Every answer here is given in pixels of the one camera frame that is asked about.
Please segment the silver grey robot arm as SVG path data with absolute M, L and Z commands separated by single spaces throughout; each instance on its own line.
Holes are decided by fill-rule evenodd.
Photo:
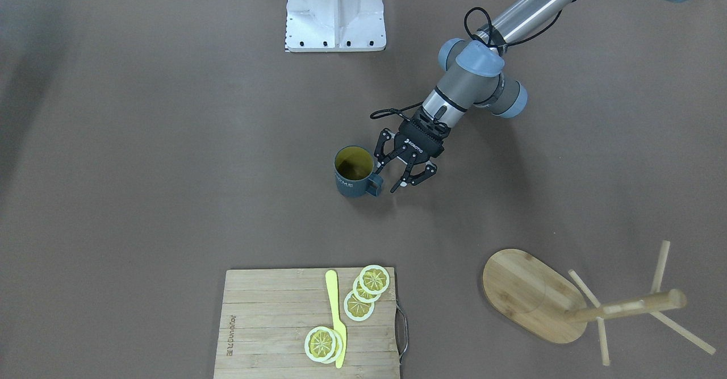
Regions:
M 380 172 L 390 161 L 400 160 L 405 169 L 392 186 L 418 185 L 436 174 L 434 159 L 444 151 L 444 140 L 472 107 L 484 108 L 492 115 L 513 118 L 524 109 L 529 95 L 517 80 L 504 73 L 502 56 L 509 48 L 528 42 L 558 20 L 563 9 L 577 0 L 518 0 L 496 18 L 475 31 L 466 29 L 468 40 L 448 40 L 438 53 L 443 77 L 420 103 L 405 109 L 384 109 L 371 113 L 371 119 L 398 115 L 397 131 L 381 131 L 374 149 L 374 171 L 370 192 L 382 190 Z M 665 0 L 684 2 L 687 0 Z

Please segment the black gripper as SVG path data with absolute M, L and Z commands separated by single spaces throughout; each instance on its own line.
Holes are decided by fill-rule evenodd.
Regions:
M 447 136 L 449 136 L 449 126 L 437 120 L 410 119 L 402 121 L 396 135 L 389 128 L 384 128 L 380 131 L 374 148 L 376 161 L 374 174 L 379 174 L 392 159 L 398 158 L 405 151 L 405 146 L 429 158 L 439 157 L 444 151 L 443 143 Z M 394 141 L 393 149 L 390 153 L 385 153 L 384 146 L 389 141 Z M 412 173 L 415 168 L 421 168 L 421 172 Z M 407 185 L 420 185 L 437 172 L 438 167 L 431 161 L 423 164 L 407 163 L 399 180 L 390 188 L 390 192 L 394 193 L 398 188 L 407 187 Z

